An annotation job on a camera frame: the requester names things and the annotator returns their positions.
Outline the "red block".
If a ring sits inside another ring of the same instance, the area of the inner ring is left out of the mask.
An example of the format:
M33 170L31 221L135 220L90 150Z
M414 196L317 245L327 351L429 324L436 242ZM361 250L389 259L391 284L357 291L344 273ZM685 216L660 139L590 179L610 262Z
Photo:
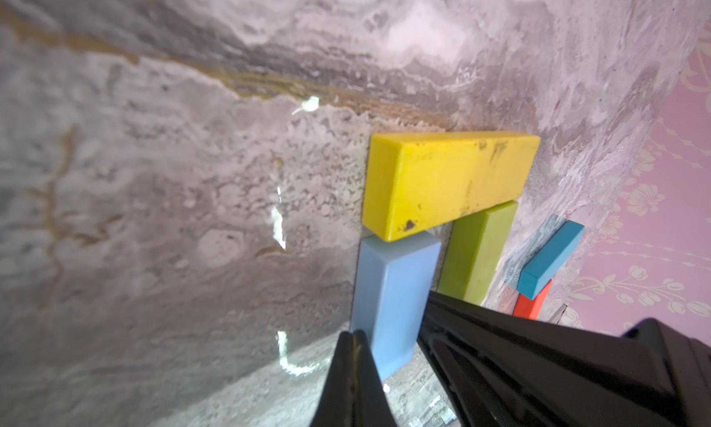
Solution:
M535 298L528 298L519 294L513 315L523 319L537 320L552 284L553 281L549 281Z

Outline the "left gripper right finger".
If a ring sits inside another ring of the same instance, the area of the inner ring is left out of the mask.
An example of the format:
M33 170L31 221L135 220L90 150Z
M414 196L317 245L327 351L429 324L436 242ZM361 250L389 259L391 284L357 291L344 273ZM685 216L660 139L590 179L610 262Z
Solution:
M710 349L655 319L623 336L431 293L418 343L465 426L707 426Z

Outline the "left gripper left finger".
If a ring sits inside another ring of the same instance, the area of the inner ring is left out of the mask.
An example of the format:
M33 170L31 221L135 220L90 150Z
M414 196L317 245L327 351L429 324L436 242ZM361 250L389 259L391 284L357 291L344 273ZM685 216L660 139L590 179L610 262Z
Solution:
M340 333L311 424L396 426L364 332Z

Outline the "light blue block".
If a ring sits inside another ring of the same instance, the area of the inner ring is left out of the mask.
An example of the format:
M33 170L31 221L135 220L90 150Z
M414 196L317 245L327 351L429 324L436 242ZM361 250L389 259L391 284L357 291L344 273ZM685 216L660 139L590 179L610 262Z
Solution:
M366 334L383 380L414 355L441 247L427 232L360 243L350 330Z

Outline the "yellow-green long block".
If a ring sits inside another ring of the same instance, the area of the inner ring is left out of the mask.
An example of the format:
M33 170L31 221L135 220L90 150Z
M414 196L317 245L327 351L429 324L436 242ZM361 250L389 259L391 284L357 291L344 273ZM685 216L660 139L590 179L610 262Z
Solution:
M394 242L518 199L540 143L507 131L374 134L362 223Z

